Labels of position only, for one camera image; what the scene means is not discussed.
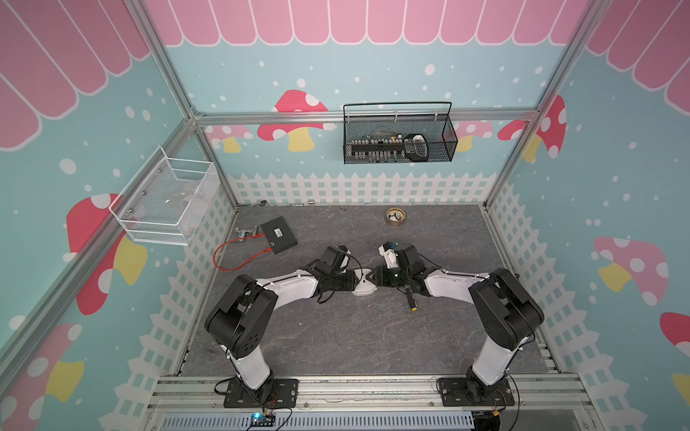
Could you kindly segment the white square alarm clock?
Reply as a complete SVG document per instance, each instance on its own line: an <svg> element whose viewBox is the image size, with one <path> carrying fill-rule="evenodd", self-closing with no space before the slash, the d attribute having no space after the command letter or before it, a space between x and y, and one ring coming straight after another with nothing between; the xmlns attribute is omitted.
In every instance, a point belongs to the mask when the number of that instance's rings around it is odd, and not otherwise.
<svg viewBox="0 0 690 431"><path fill-rule="evenodd" d="M352 294L354 296L370 296L377 291L377 286L367 279L371 269L355 269L355 285Z"/></svg>

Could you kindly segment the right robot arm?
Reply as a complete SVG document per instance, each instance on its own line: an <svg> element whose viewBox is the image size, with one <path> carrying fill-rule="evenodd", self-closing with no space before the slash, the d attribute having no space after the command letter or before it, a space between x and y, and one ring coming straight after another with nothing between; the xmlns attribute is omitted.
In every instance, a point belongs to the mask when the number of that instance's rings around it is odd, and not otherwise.
<svg viewBox="0 0 690 431"><path fill-rule="evenodd" d="M487 338L467 370L467 386L475 397L495 391L505 381L519 349L546 319L518 277L504 268L465 274L426 264L411 244L386 242L378 251L385 264L373 269L367 279L377 287L402 289L410 307L416 306L416 295L454 299L475 307Z"/></svg>

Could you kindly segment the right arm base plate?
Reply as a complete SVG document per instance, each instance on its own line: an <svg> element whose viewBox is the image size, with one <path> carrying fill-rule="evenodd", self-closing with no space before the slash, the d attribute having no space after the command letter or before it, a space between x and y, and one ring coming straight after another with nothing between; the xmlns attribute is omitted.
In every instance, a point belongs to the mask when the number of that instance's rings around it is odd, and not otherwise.
<svg viewBox="0 0 690 431"><path fill-rule="evenodd" d="M486 407L502 411L516 403L506 377L489 386L474 377L442 377L436 380L436 389L444 407Z"/></svg>

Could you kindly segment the black yellow screwdriver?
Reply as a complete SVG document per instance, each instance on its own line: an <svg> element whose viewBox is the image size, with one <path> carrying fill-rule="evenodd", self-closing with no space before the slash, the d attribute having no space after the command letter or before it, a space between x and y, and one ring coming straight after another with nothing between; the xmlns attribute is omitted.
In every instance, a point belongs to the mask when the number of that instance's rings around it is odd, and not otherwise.
<svg viewBox="0 0 690 431"><path fill-rule="evenodd" d="M413 312L416 312L418 310L418 306L417 306L417 302L414 298L414 295L412 293L406 293L405 296L406 296L407 303L408 303L410 309Z"/></svg>

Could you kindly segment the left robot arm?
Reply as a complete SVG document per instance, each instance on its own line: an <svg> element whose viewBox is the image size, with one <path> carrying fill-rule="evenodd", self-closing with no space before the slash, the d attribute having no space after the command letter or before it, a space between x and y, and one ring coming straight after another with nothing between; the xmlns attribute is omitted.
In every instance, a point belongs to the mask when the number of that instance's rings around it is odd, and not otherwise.
<svg viewBox="0 0 690 431"><path fill-rule="evenodd" d="M346 247L329 247L322 258L283 276L256 279L241 274L208 313L204 329L253 396L265 399L272 391L273 372L261 342L274 311L326 293L363 289L368 271L361 265L351 269L352 260Z"/></svg>

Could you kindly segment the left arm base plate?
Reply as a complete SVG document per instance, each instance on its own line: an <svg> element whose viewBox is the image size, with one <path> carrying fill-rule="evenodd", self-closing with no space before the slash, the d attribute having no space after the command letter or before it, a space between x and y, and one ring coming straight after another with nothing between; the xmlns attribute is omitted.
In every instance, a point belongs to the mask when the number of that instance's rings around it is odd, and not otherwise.
<svg viewBox="0 0 690 431"><path fill-rule="evenodd" d="M298 379L268 379L259 389L249 389L238 377L230 379L224 393L225 409L261 407L287 409L296 407Z"/></svg>

